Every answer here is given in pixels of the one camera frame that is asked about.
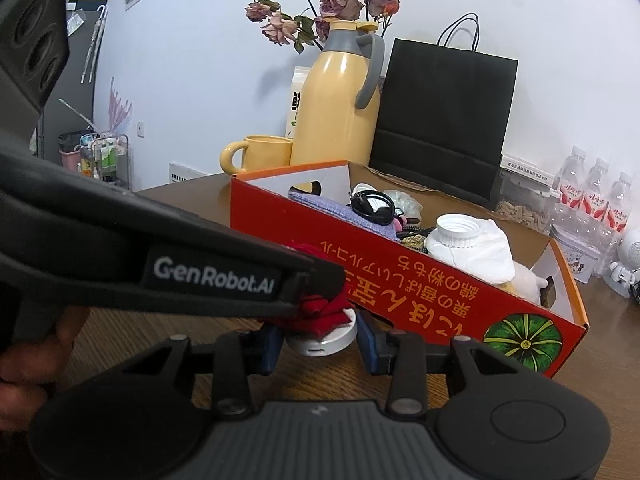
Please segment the person left hand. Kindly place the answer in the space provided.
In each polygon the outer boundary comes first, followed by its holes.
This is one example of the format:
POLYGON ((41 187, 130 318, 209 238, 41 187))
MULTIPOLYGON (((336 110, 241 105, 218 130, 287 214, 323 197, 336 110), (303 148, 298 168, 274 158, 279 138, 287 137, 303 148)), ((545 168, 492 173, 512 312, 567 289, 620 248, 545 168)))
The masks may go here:
POLYGON ((55 333, 42 344, 16 344, 1 355, 1 431, 28 428, 46 402, 43 385, 63 374, 74 348, 74 341, 86 324, 89 308, 69 307, 55 333))

